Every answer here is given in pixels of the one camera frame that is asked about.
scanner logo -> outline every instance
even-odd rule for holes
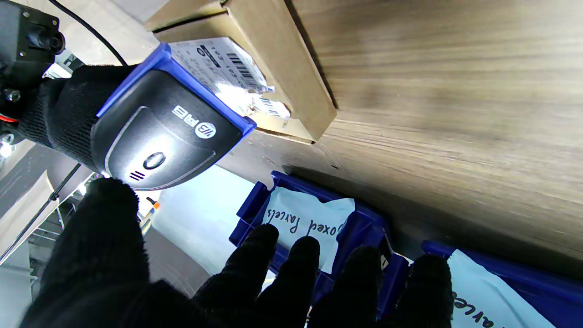
[[[195,127],[194,132],[196,136],[202,139],[212,138],[217,129],[212,123],[208,122],[200,122],[199,120],[195,119],[189,112],[182,108],[180,105],[176,106],[172,109],[172,113],[178,118],[180,118],[184,123],[190,125],[191,127]]]
[[[196,126],[194,131],[199,138],[208,139],[215,135],[217,129],[212,123],[202,122]]]

white label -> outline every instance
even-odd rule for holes
[[[253,108],[269,115],[279,116],[286,120],[290,117],[290,112],[287,110],[286,105],[281,102],[273,102],[269,99],[261,98],[259,95],[253,97]]]
[[[171,43],[172,56],[214,93],[229,85],[264,93],[271,90],[253,59],[228,37]]]
[[[175,42],[170,48],[182,67],[239,115],[249,116],[254,109],[289,118],[283,103],[261,98],[274,88],[267,85],[253,58],[230,38]]]

white paper sign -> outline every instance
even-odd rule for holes
[[[460,250],[447,263],[455,298],[452,328],[554,328],[500,277]]]
[[[279,231],[278,242],[291,249],[296,240],[312,236],[320,243],[319,268],[332,273],[340,234],[354,212],[354,199],[343,198],[321,203],[316,196],[275,187],[265,210],[263,223]]]

barcode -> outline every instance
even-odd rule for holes
[[[261,100],[261,102],[267,107],[267,110],[273,114],[273,115],[278,115],[279,113],[273,108],[273,105],[271,104],[271,101],[265,98],[259,98],[259,100]]]
[[[239,71],[239,73],[241,74],[241,76],[243,77],[243,79],[253,88],[255,88],[256,90],[260,90],[261,87],[257,84],[257,82],[255,81],[255,79],[253,78],[253,75],[251,75],[251,73],[249,72],[249,70],[247,69],[247,67],[245,66],[245,64],[243,64],[243,62],[241,61],[241,59],[239,58],[239,56],[237,56],[237,54],[227,54],[227,57],[231,60],[231,62],[233,62],[233,65],[235,65],[235,67],[237,68],[237,70]]]

black cable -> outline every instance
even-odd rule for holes
[[[81,164],[77,163],[77,165],[75,165],[75,167],[71,170],[71,172],[69,172],[69,174],[65,177],[65,179],[57,186],[57,188],[55,189],[55,191],[53,191],[51,193],[51,195],[48,197],[47,201],[43,204],[43,206],[40,208],[40,210],[38,212],[36,212],[36,214],[33,216],[32,219],[30,219],[29,223],[18,234],[18,237],[16,237],[16,239],[14,240],[14,242],[12,242],[12,244],[10,244],[10,247],[8,247],[4,251],[4,254],[2,254],[2,257],[0,257],[0,264],[8,257],[8,255],[10,254],[10,252],[12,251],[12,249],[18,244],[18,241],[20,241],[20,238],[22,238],[22,236],[24,236],[24,234],[29,230],[30,226],[32,226],[32,224],[36,221],[36,219],[43,213],[44,209],[47,208],[47,206],[52,201],[57,200],[57,198],[59,198],[59,192],[61,192],[61,189],[63,189],[63,187],[65,187],[65,185],[67,184],[67,182],[69,182],[69,180],[73,177],[73,175],[75,174],[75,172],[77,172],[77,170],[80,167],[81,167]]]
[[[118,53],[117,50],[101,34],[99,34],[98,31],[96,31],[94,28],[92,28],[91,25],[89,25],[87,22],[85,22],[81,17],[77,16],[77,14],[70,11],[67,7],[61,5],[57,0],[48,0],[48,1],[50,3],[52,3],[53,5],[55,5],[57,8],[59,8],[60,10],[62,10],[67,15],[71,16],[73,19],[75,19],[77,22],[79,22],[79,24],[83,25],[83,27],[85,27],[87,30],[89,30],[89,32],[93,33],[93,35],[95,37],[97,37],[99,39],[99,41],[101,41],[109,49],[109,51],[111,51],[113,53],[113,55],[117,58],[117,60],[120,61],[120,63],[123,66],[128,65],[128,63],[126,63],[125,60],[121,57],[120,53]]]

